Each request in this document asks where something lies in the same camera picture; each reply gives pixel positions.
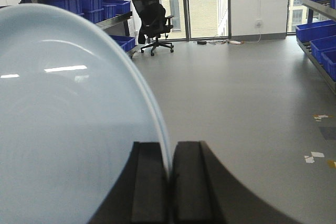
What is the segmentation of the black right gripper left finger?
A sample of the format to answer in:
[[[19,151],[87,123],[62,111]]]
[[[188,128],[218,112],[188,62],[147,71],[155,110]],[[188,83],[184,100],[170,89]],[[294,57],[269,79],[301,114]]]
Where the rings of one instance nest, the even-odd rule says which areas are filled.
[[[158,142],[134,142],[128,161],[89,223],[168,223],[167,179]]]

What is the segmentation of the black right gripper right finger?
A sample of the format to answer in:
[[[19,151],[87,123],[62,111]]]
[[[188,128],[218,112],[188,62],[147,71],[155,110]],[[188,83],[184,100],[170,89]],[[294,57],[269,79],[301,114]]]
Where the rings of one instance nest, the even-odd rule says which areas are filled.
[[[174,223],[296,223],[255,195],[204,141],[180,141],[173,156]]]

